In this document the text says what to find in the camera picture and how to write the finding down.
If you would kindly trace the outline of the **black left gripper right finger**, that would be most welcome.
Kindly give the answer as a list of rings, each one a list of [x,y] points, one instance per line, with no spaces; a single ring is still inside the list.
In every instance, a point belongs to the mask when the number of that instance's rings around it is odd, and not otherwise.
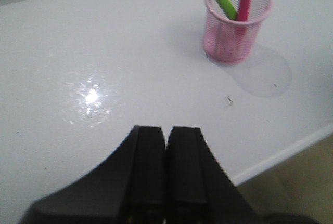
[[[224,173],[200,128],[174,127],[166,149],[167,223],[316,223],[296,214],[260,217]]]

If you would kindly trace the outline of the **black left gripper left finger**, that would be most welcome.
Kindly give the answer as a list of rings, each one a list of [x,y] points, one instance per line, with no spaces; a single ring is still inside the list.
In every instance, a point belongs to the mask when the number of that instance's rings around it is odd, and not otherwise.
[[[161,128],[134,126],[90,173],[35,201],[20,223],[164,223]]]

